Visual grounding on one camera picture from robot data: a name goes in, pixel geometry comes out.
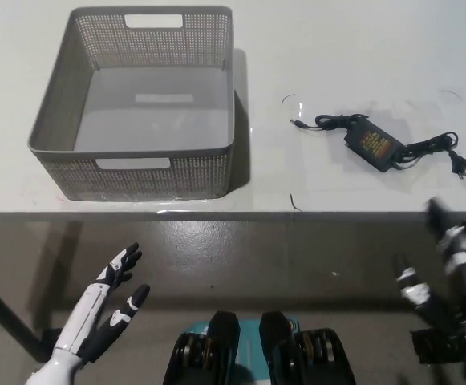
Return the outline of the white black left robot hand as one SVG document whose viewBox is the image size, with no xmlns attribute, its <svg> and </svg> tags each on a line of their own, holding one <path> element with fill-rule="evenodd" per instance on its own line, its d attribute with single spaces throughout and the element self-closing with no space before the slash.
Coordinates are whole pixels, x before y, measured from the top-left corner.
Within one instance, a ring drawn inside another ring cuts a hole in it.
<svg viewBox="0 0 466 385">
<path fill-rule="evenodd" d="M 82 363 L 94 362 L 118 339 L 144 303 L 150 286 L 140 285 L 105 322 L 99 320 L 111 293 L 132 278 L 131 269 L 141 257 L 139 244 L 135 242 L 104 267 L 71 312 L 55 344 L 55 352 L 68 352 Z"/>
</svg>

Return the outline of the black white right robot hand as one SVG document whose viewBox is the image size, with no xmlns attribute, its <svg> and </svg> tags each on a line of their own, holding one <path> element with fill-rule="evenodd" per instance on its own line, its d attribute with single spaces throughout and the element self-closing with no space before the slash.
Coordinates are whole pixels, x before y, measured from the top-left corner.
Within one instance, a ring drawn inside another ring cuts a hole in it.
<svg viewBox="0 0 466 385">
<path fill-rule="evenodd" d="M 452 300 L 441 298 L 402 254 L 393 259 L 396 283 L 402 298 L 429 326 L 448 337 L 466 336 L 466 227 L 457 224 L 436 198 L 428 201 L 426 223 L 436 240 Z"/>
</svg>

